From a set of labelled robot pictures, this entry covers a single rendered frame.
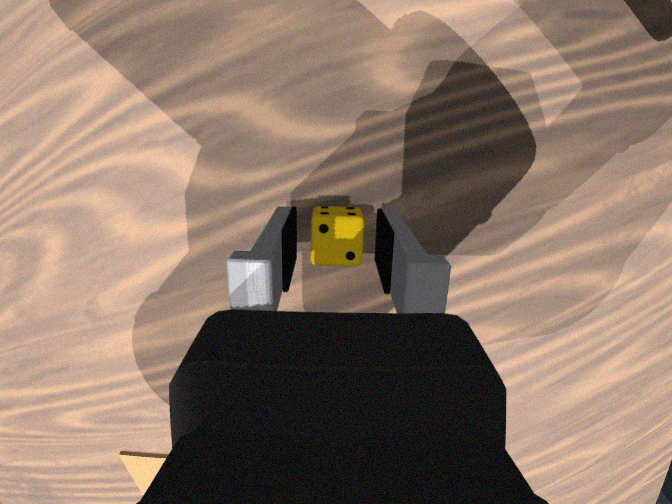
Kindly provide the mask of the tan flat mat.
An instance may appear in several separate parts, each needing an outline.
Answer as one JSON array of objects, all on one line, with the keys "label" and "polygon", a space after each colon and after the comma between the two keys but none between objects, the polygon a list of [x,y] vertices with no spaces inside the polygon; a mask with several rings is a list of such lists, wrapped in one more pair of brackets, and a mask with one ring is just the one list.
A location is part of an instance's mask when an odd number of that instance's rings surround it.
[{"label": "tan flat mat", "polygon": [[124,465],[144,495],[169,454],[121,451]]}]

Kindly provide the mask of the yellow die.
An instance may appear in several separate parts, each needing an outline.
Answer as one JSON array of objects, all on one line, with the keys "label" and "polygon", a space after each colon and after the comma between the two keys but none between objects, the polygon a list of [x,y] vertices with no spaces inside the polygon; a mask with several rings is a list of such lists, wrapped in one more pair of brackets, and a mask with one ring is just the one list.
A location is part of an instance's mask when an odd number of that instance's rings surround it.
[{"label": "yellow die", "polygon": [[316,206],[311,219],[311,263],[359,266],[363,237],[364,218],[360,208]]}]

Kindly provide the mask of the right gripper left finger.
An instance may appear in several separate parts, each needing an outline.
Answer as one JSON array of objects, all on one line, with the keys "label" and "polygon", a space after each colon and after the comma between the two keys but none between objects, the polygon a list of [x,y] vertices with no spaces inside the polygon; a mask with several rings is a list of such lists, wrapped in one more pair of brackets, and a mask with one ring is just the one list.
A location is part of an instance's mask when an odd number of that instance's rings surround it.
[{"label": "right gripper left finger", "polygon": [[278,206],[251,251],[227,260],[230,309],[277,311],[297,259],[297,208]]}]

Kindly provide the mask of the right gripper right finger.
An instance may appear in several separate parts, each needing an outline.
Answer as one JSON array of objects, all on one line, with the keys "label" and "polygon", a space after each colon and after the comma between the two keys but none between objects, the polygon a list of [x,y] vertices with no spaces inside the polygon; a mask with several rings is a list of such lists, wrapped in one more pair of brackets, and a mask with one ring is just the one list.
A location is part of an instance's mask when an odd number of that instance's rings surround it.
[{"label": "right gripper right finger", "polygon": [[445,313],[451,265],[426,254],[396,209],[377,209],[375,263],[396,313]]}]

